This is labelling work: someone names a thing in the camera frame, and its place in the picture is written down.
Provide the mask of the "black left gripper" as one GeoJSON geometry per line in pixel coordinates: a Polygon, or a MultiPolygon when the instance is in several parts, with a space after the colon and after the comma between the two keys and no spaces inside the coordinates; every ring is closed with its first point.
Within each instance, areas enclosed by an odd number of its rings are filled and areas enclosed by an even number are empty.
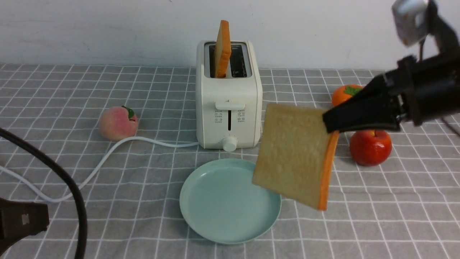
{"type": "Polygon", "coordinates": [[[48,205],[0,199],[0,237],[2,241],[37,235],[50,221],[48,205]]]}

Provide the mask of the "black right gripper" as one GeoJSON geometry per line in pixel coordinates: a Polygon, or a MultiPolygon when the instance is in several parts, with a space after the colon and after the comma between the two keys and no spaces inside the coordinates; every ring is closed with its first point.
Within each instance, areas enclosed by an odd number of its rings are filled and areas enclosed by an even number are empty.
{"type": "Polygon", "coordinates": [[[398,67],[374,77],[363,89],[322,115],[328,133],[400,131],[459,113],[459,55],[439,54],[422,61],[408,56],[398,67]]]}

